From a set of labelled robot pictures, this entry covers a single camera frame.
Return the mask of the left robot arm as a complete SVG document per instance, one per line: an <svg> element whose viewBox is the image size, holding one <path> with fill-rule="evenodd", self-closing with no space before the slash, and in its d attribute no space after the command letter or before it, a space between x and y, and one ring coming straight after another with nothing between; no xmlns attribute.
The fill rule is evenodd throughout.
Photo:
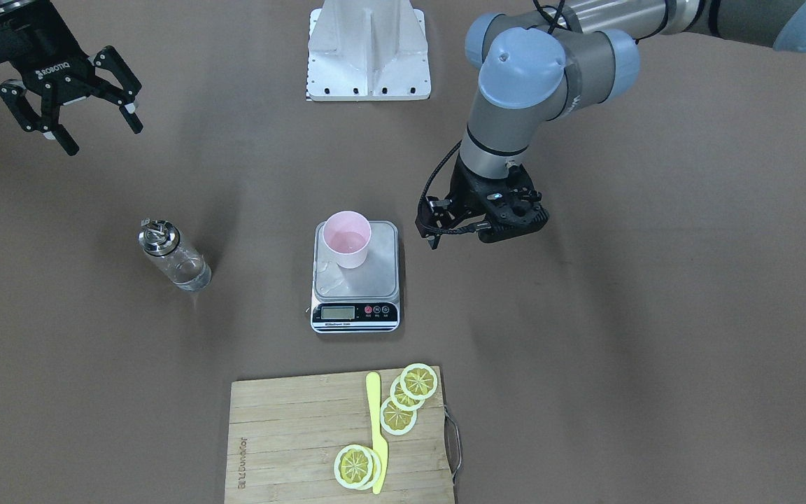
<svg viewBox="0 0 806 504"><path fill-rule="evenodd" d="M544 122L608 102L636 82L639 42L708 37L806 53L806 1L557 1L528 13L486 13L468 29L479 70L443 198L422 192L415 224L432 249L474 233L495 243L538 232L549 220L523 165Z"/></svg>

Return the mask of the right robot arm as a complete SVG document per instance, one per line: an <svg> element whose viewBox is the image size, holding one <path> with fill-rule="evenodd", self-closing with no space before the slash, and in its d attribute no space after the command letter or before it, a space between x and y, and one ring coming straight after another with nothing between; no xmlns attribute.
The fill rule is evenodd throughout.
<svg viewBox="0 0 806 504"><path fill-rule="evenodd" d="M23 131L41 132L68 155L79 146L59 109L97 97L118 106L135 134L143 131L135 99L143 87L111 45L87 55L50 1L0 1L0 64L19 79L0 84L0 98Z"/></svg>

